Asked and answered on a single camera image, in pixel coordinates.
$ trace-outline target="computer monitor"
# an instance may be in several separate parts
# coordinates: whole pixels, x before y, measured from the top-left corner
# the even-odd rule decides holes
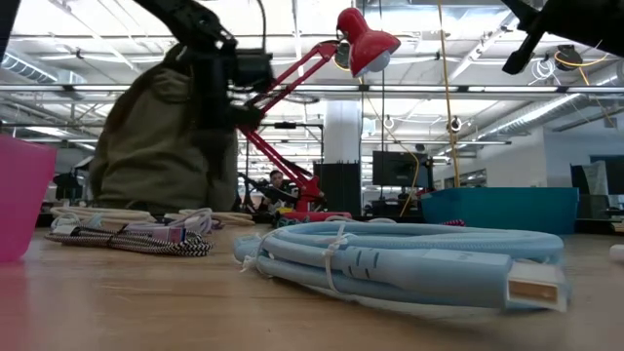
[[[425,166],[429,156],[419,153],[414,153],[414,156],[420,162],[416,186],[432,188],[432,169]],[[407,152],[372,152],[372,184],[374,185],[411,186],[415,172],[416,162]]]

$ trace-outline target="white column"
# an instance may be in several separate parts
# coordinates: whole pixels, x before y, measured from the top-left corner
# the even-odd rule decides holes
[[[358,100],[327,102],[324,153],[326,164],[360,161],[362,111]]]

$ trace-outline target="lamp arm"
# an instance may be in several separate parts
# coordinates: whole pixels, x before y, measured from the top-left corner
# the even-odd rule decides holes
[[[257,104],[262,100],[265,100],[268,97],[269,93],[271,93],[276,87],[278,87],[282,82],[284,82],[288,77],[290,77],[298,68],[300,68],[307,61],[319,55],[321,59],[316,62],[310,69],[306,70],[303,75],[295,79],[292,83],[288,84],[286,88],[281,90],[278,94],[273,97],[270,97],[264,106],[260,108],[262,113],[268,112],[273,106],[275,106],[280,100],[285,98],[288,94],[290,94],[294,89],[305,82],[307,78],[309,78],[312,74],[314,74],[319,68],[321,68],[325,63],[327,63],[330,59],[332,59],[333,55],[338,50],[339,41],[327,41],[317,44],[314,49],[312,49],[308,54],[306,54],[303,58],[301,58],[298,62],[293,64],[289,69],[287,69],[284,73],[282,73],[273,85],[269,88],[268,92],[265,94],[259,94],[252,98],[247,104]],[[319,198],[321,190],[319,189],[319,178],[317,176],[312,176],[309,172],[303,170],[301,167],[296,164],[286,160],[282,155],[280,155],[277,150],[271,146],[268,142],[266,142],[258,133],[249,129],[241,129],[241,132],[245,135],[248,141],[250,141],[256,149],[260,150],[269,160],[290,180],[292,180],[297,187],[299,188],[299,201],[296,204],[296,210],[300,212],[308,211],[308,204],[314,202],[317,198]]]

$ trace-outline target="lamp shade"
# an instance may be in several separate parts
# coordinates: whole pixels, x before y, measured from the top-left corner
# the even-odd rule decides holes
[[[401,46],[401,41],[394,35],[370,29],[356,8],[340,13],[336,29],[351,45],[349,69],[355,78],[367,72],[382,71],[390,62],[390,55]]]

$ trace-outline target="wooden table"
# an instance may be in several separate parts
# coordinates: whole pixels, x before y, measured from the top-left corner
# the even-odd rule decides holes
[[[232,239],[266,230],[222,230],[203,258],[64,247],[38,233],[22,263],[0,265],[0,349],[624,350],[624,266],[607,257],[624,238],[566,240],[566,314],[389,304],[396,313],[239,273]]]

